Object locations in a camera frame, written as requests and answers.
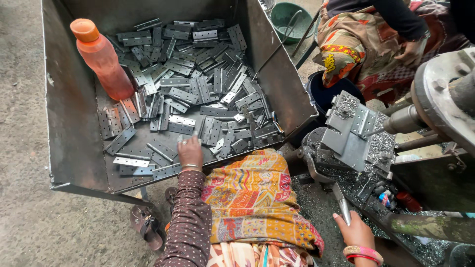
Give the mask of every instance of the orange plastic bottle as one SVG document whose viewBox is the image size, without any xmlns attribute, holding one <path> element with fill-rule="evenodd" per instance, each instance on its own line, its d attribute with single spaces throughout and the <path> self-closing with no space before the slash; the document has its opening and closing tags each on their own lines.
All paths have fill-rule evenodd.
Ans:
<svg viewBox="0 0 475 267">
<path fill-rule="evenodd" d="M 77 50 L 97 74 L 107 94 L 114 100 L 131 97 L 134 93 L 132 83 L 120 66 L 111 42 L 99 33 L 89 19 L 76 19 L 71 22 L 70 28 L 77 38 Z"/>
</svg>

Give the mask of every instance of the bottle cap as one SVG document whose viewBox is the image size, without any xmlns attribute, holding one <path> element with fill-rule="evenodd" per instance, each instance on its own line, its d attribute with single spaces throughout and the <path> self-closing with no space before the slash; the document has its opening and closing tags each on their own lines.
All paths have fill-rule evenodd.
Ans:
<svg viewBox="0 0 475 267">
<path fill-rule="evenodd" d="M 92 42 L 99 38 L 99 31 L 90 19 L 76 19 L 69 27 L 79 41 Z"/>
</svg>

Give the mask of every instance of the floral printed fabric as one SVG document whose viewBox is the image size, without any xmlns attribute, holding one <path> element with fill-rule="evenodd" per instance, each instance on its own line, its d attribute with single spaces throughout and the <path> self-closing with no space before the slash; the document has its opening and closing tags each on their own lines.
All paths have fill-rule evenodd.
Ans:
<svg viewBox="0 0 475 267">
<path fill-rule="evenodd" d="M 303 248 L 283 248 L 270 244 L 223 242 L 211 245 L 207 267 L 313 267 L 312 257 Z"/>
<path fill-rule="evenodd" d="M 358 87 L 366 101 L 378 98 L 392 103 L 403 97 L 410 90 L 416 73 L 415 69 L 394 59 L 403 52 L 405 40 L 373 6 L 330 18 L 327 3 L 325 0 L 320 8 L 317 35 L 322 64 L 327 68 L 323 84 L 331 87 L 346 77 Z M 457 31 L 449 8 L 428 0 L 412 1 L 409 8 L 427 22 L 430 30 L 421 64 L 437 54 L 468 45 L 465 36 Z"/>
<path fill-rule="evenodd" d="M 323 253 L 317 230 L 298 214 L 287 162 L 274 149 L 214 169 L 205 179 L 202 199 L 211 206 L 212 244 L 267 243 Z"/>
</svg>

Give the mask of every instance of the brown sandal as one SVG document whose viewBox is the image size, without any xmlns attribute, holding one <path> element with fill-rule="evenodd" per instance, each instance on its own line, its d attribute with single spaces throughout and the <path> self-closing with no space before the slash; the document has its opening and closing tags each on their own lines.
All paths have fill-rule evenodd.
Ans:
<svg viewBox="0 0 475 267">
<path fill-rule="evenodd" d="M 159 250 L 163 245 L 160 236 L 160 223 L 151 215 L 148 207 L 134 205 L 130 210 L 130 222 L 132 227 L 140 233 L 143 240 L 147 241 L 151 250 Z"/>
</svg>

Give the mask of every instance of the red bangle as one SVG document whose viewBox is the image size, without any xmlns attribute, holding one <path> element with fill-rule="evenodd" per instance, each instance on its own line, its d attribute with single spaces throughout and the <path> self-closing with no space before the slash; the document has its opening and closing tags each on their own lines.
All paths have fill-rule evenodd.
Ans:
<svg viewBox="0 0 475 267">
<path fill-rule="evenodd" d="M 348 256 L 346 256 L 346 259 L 349 262 L 355 264 L 355 260 L 353 259 L 354 257 L 363 257 L 363 258 L 367 258 L 367 259 L 372 259 L 372 260 L 374 260 L 374 262 L 376 262 L 376 265 L 378 265 L 378 266 L 380 265 L 380 263 L 377 261 L 377 259 L 369 257 L 369 256 L 365 256 L 365 255 L 356 255 L 356 254 L 348 255 Z"/>
</svg>

